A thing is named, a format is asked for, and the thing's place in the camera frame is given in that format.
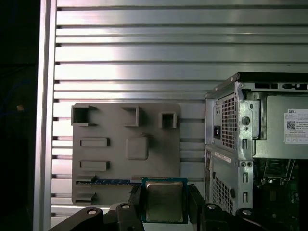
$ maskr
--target sticker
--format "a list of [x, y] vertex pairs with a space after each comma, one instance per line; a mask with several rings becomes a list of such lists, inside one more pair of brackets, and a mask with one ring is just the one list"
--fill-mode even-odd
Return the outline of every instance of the sticker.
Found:
[[218, 157], [219, 159], [222, 159], [222, 160], [224, 160], [224, 161], [227, 161], [228, 163], [231, 163], [231, 159], [230, 159], [229, 157], [226, 157], [226, 156], [224, 156], [224, 155], [222, 155], [222, 154], [220, 154], [220, 153], [216, 153], [216, 152], [215, 152], [215, 156]]
[[308, 144], [308, 109], [288, 109], [284, 113], [284, 143]]

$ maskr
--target barcode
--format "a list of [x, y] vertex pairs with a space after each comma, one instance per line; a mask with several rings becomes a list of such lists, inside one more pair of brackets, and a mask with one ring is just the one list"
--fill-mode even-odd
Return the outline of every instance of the barcode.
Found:
[[296, 130], [296, 122], [295, 121], [287, 121], [287, 130]]

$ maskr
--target square protrusion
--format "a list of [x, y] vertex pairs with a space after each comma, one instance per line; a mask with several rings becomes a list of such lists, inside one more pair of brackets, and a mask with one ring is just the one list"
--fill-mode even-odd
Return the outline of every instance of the square protrusion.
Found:
[[147, 137], [130, 137], [126, 139], [127, 160], [147, 160], [149, 157], [149, 140]]
[[158, 115], [159, 128], [177, 128], [176, 112], [161, 112]]
[[93, 126], [95, 124], [90, 123], [89, 119], [89, 113], [90, 110], [95, 109], [95, 107], [92, 106], [86, 106], [86, 107], [78, 107], [73, 106], [72, 107], [72, 125], [77, 126]]
[[123, 107], [123, 109], [133, 115], [132, 122], [124, 124], [124, 126], [125, 127], [139, 127], [139, 118], [140, 118], [139, 107]]

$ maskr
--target power supply unit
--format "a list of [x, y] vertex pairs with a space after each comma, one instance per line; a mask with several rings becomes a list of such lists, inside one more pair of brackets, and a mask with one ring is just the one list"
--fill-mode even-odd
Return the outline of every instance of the power supply unit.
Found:
[[205, 200], [297, 230], [308, 74], [239, 72], [206, 94]]

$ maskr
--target ventilation grille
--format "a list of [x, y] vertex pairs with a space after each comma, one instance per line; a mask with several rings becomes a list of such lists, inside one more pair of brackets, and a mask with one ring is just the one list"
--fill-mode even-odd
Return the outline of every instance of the ventilation grille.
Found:
[[234, 133], [237, 131], [236, 97], [231, 97], [223, 101], [222, 104], [222, 145], [234, 149]]
[[214, 179], [213, 184], [213, 203], [219, 205], [222, 210], [233, 214], [233, 201], [229, 196], [229, 188], [217, 177]]

